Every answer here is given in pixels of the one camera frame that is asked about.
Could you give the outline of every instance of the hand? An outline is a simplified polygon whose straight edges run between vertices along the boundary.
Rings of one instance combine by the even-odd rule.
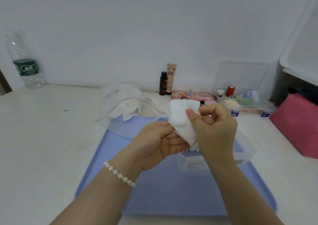
[[[197,133],[198,145],[206,162],[217,165],[234,161],[233,144],[237,129],[236,120],[220,103],[202,106],[199,108],[199,112],[201,117],[192,110],[186,110]]]
[[[146,125],[129,143],[127,149],[136,155],[143,171],[158,165],[168,155],[187,150],[190,146],[167,122],[153,122]]]

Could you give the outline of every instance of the bb cream tube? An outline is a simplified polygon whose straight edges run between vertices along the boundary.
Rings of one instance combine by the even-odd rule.
[[[167,81],[166,95],[171,95],[172,82],[173,82],[173,77],[175,76],[177,65],[168,63],[167,67],[168,67],[168,81]]]

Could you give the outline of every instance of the dark brown bottle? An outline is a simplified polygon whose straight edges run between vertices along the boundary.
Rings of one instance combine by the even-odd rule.
[[[161,72],[159,94],[166,95],[167,89],[167,72]]]

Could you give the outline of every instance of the white desk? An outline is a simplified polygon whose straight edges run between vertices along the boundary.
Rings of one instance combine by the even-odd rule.
[[[170,96],[145,93],[165,111]],[[0,220],[49,224],[73,199],[105,128],[99,90],[46,85],[0,97]],[[286,225],[317,224],[318,160],[303,157],[266,118],[238,117],[257,148],[252,162]],[[228,219],[123,217],[120,224],[230,224]]]

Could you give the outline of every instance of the green bottle label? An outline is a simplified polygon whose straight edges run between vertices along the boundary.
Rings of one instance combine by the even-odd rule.
[[[20,76],[31,76],[39,73],[34,59],[24,58],[13,61]]]

